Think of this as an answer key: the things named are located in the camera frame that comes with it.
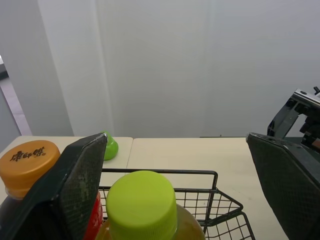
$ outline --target lime green bottle cap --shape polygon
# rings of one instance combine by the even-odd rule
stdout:
[[[172,240],[177,230],[175,191],[153,171],[136,171],[115,182],[106,212],[113,240]]]
[[[118,146],[118,143],[115,141],[115,139],[110,135],[109,132],[107,131],[102,131],[101,132],[102,134],[107,134],[108,136],[108,142],[106,144],[106,147],[105,147],[105,152],[104,152],[104,157],[103,159],[105,161],[107,160],[111,160],[113,159],[117,153],[118,153],[118,150],[119,150],[119,146]]]

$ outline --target white wall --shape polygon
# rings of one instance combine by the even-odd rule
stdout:
[[[5,96],[0,89],[0,152],[2,152],[15,138],[20,136]]]
[[[319,85],[318,0],[97,4],[119,135],[266,133],[296,88]]]
[[[37,0],[0,2],[0,53],[33,135],[72,136]]]
[[[0,2],[0,50],[33,135],[114,133],[94,0]]]
[[[319,13],[318,0],[2,1],[0,50],[33,134],[244,136],[319,85]]]
[[[114,133],[94,0],[38,0],[76,136]]]

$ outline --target plastic bottle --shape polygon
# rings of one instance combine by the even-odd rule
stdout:
[[[58,147],[50,141],[36,140],[20,144],[0,158],[0,177],[8,197],[0,206],[0,228],[20,205],[33,184],[58,160]],[[88,221],[84,240],[94,240],[103,223],[100,193]]]
[[[120,178],[109,190],[106,211],[96,240],[205,240],[197,220],[176,204],[169,180],[156,172]]]

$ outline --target table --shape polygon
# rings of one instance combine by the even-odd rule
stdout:
[[[217,187],[243,204],[257,240],[288,239],[264,197],[244,137],[137,138],[127,167],[214,170],[218,173]],[[176,188],[210,188],[212,183],[203,176],[168,178]]]
[[[19,136],[17,137],[8,147],[6,147],[3,152],[0,153],[0,158],[10,149],[23,144],[25,142],[34,140],[47,140],[53,142],[58,148],[60,153],[66,148],[67,145],[74,143],[75,141],[83,137],[78,136]],[[103,168],[126,168],[129,160],[129,155],[133,143],[132,137],[114,137],[114,140],[119,145],[118,154],[115,158],[104,161]],[[113,184],[117,179],[119,179],[123,174],[112,173],[112,174],[102,174],[100,179],[100,184]],[[0,203],[2,203],[7,194],[5,192],[5,185],[2,180],[0,180]]]

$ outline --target wire basket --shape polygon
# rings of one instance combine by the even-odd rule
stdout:
[[[132,173],[141,169],[106,169],[103,173]],[[218,174],[208,170],[144,169],[160,174],[212,176],[211,188],[174,188],[176,203],[188,210],[202,226],[206,240],[255,240],[243,205],[218,190]],[[106,197],[111,186],[99,186],[103,218],[108,218]]]

